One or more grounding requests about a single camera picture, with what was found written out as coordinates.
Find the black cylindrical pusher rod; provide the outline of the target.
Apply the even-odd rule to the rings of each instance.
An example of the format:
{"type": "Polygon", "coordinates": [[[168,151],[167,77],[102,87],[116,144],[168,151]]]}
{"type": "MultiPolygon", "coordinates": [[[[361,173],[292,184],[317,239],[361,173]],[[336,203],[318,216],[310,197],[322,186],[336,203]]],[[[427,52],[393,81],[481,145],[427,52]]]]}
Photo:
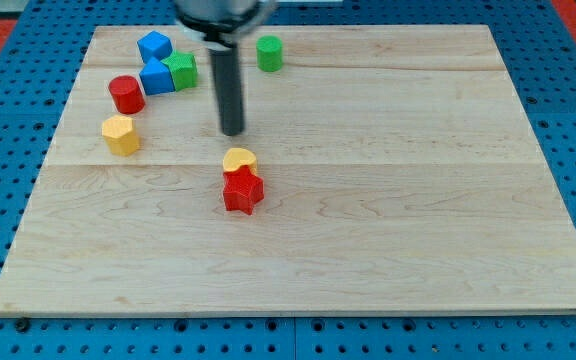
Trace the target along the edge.
{"type": "Polygon", "coordinates": [[[220,130],[226,136],[237,136],[245,129],[238,46],[210,50],[209,59],[220,130]]]}

